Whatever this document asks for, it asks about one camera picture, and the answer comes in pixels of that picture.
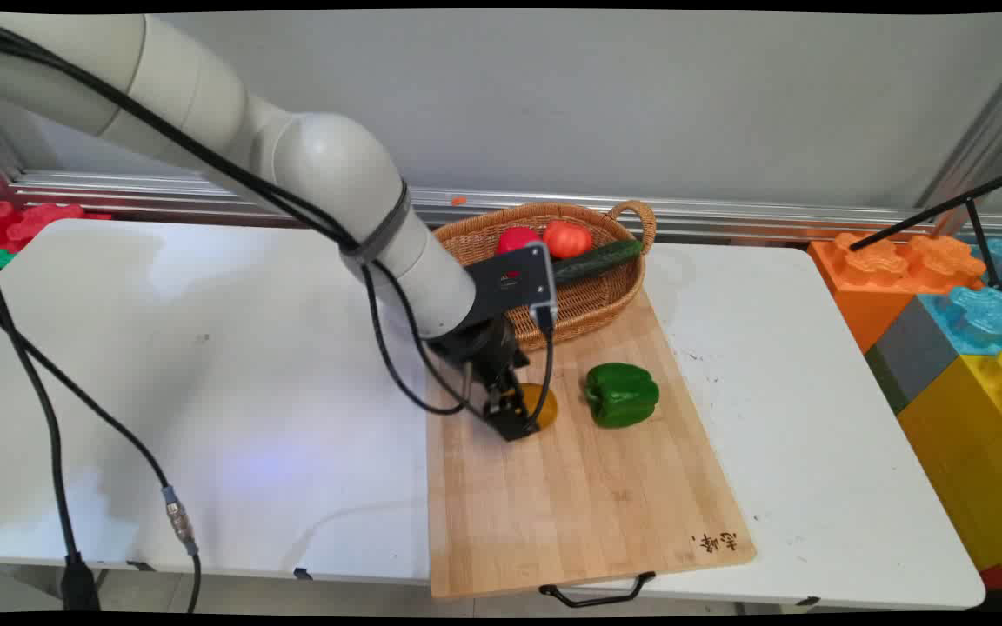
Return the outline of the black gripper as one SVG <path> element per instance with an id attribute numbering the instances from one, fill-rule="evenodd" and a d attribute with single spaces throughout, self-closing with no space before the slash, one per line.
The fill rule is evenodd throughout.
<path id="1" fill-rule="evenodd" d="M 516 328 L 506 316 L 489 318 L 428 340 L 438 359 L 463 374 L 454 385 L 443 384 L 459 402 L 469 402 L 468 385 L 486 388 L 484 422 L 507 443 L 538 433 L 536 417 L 526 407 L 524 388 L 517 369 L 530 364 L 521 350 Z"/>

